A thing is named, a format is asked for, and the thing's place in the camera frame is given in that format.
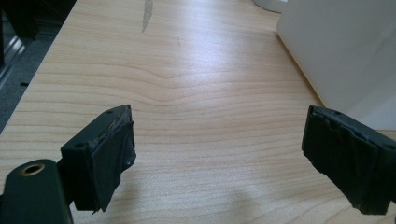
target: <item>white box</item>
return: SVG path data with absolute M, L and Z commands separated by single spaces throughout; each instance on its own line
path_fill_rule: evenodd
M 323 104 L 396 130 L 395 0 L 290 0 L 277 31 Z

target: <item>wood grain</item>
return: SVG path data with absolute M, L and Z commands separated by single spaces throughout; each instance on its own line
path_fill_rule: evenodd
M 0 136 L 16 166 L 61 158 L 101 112 L 131 104 L 137 160 L 105 213 L 76 223 L 393 223 L 363 216 L 303 156 L 320 105 L 250 0 L 79 0 Z M 396 138 L 396 133 L 386 133 Z

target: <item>floor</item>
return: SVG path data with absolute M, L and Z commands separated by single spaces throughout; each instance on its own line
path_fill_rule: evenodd
M 0 68 L 0 134 L 43 61 L 62 24 L 46 15 L 36 15 L 38 35 L 18 38 L 3 12 L 5 64 Z

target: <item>black foam padding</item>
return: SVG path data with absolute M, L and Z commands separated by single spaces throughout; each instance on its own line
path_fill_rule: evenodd
M 106 211 L 121 173 L 134 164 L 134 122 L 131 107 L 101 114 L 62 148 L 66 198 L 77 210 Z
M 310 106 L 304 155 L 365 215 L 384 215 L 396 195 L 396 142 L 331 109 Z

